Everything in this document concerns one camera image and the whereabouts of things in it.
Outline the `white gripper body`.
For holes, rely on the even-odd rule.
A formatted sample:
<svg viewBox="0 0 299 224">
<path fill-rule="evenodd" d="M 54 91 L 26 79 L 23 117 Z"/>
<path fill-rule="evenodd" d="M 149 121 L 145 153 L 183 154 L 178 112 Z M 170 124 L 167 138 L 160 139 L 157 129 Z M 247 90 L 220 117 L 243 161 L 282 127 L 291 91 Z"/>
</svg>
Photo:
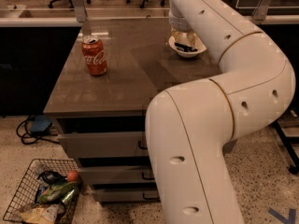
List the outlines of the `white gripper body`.
<svg viewBox="0 0 299 224">
<path fill-rule="evenodd" d="M 188 33 L 192 32 L 193 28 L 189 25 L 184 15 L 185 8 L 180 7 L 175 2 L 170 2 L 169 23 L 177 31 Z"/>
</svg>

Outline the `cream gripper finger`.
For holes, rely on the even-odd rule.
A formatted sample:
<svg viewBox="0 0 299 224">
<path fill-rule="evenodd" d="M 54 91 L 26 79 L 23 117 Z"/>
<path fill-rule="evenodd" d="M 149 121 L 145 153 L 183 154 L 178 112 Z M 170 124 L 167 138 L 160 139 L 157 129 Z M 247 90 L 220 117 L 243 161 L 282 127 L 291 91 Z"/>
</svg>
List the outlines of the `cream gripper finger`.
<svg viewBox="0 0 299 224">
<path fill-rule="evenodd" d="M 175 46 L 182 48 L 183 44 L 180 42 L 181 32 L 176 30 L 175 28 L 172 28 L 171 33 L 172 33 L 172 36 L 174 37 L 174 40 L 175 40 Z"/>
<path fill-rule="evenodd" d="M 194 49 L 195 48 L 196 39 L 197 39 L 197 34 L 195 32 L 188 32 L 186 34 L 186 37 L 187 37 L 187 40 L 188 40 L 188 43 L 189 43 L 189 47 L 191 49 Z"/>
</svg>

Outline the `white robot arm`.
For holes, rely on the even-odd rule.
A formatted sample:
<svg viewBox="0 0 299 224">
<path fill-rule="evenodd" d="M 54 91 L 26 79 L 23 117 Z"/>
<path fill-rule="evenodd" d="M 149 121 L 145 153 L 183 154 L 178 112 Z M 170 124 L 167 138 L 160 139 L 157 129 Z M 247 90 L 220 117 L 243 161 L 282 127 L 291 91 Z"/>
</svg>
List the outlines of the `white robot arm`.
<svg viewBox="0 0 299 224">
<path fill-rule="evenodd" d="M 156 95 L 146 141 L 167 224 L 244 224 L 222 149 L 278 119 L 295 74 L 278 45 L 221 0 L 170 0 L 221 73 Z"/>
</svg>

